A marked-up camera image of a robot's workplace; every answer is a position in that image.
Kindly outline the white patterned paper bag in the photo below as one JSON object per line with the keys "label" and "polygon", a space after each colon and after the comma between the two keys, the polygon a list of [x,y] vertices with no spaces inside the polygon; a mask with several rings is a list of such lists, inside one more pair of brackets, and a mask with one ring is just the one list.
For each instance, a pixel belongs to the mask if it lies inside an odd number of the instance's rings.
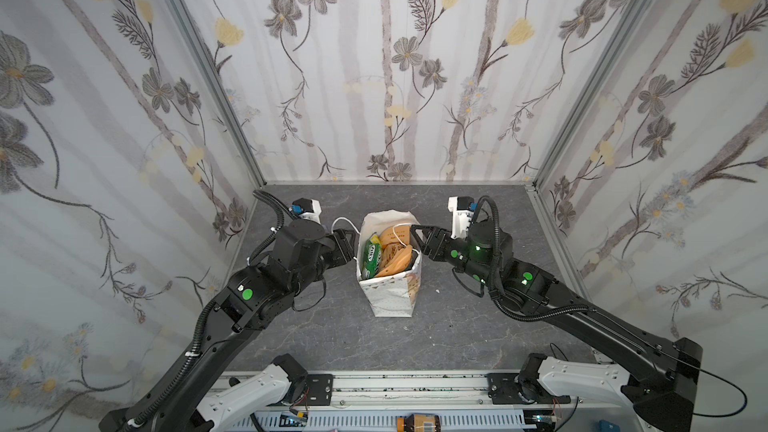
{"label": "white patterned paper bag", "polygon": [[389,277],[376,278],[375,276],[370,280],[362,280],[364,245],[373,233],[380,236],[384,230],[394,225],[418,223],[419,221],[410,212],[387,210],[367,214],[360,227],[352,228],[359,233],[355,277],[376,317],[406,318],[413,315],[421,286],[423,255],[411,239],[415,251],[408,270]]}

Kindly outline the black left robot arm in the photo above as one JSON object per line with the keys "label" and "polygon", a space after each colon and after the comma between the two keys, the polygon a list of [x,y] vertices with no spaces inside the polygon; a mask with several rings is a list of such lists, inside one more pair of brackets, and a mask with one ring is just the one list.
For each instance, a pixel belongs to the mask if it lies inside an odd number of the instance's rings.
{"label": "black left robot arm", "polygon": [[256,381],[235,385],[219,398],[209,391],[246,345],[295,307],[309,285],[353,260],[359,234],[327,230],[308,200],[288,206],[269,192],[254,194],[275,212],[274,231],[203,307],[190,344],[157,384],[135,405],[108,412],[100,430],[224,431],[258,402],[292,402],[302,395],[307,372],[288,354],[267,367],[262,396],[255,392]]}

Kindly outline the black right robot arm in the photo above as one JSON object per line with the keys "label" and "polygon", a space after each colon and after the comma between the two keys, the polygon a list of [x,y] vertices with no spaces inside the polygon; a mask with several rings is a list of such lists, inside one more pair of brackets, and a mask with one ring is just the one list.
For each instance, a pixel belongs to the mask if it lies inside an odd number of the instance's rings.
{"label": "black right robot arm", "polygon": [[479,285],[474,295],[489,297],[507,318],[544,322],[559,328],[608,359],[580,363],[531,353],[516,373],[491,374],[488,396],[497,405],[563,404],[592,399],[628,407],[658,431],[688,431],[696,409],[702,347],[636,327],[571,290],[544,269],[515,257],[513,239],[500,226],[489,196],[452,197],[451,229],[413,225],[410,238],[434,262],[445,262],[455,278]]}

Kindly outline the green Fox's candy bag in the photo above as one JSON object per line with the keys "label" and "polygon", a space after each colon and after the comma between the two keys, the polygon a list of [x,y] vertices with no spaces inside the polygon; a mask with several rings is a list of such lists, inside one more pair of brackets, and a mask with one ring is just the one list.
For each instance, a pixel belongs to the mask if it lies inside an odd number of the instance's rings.
{"label": "green Fox's candy bag", "polygon": [[378,234],[373,233],[363,248],[362,280],[370,280],[377,275],[382,260],[382,253],[381,239]]}

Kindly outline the orange snack bag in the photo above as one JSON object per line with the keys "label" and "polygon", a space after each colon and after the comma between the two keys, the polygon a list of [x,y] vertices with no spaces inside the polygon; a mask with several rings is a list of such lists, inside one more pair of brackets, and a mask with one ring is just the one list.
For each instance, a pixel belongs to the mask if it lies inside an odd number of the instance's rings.
{"label": "orange snack bag", "polygon": [[389,277],[408,270],[415,251],[411,244],[411,225],[397,224],[389,227],[379,238],[382,255],[376,278]]}

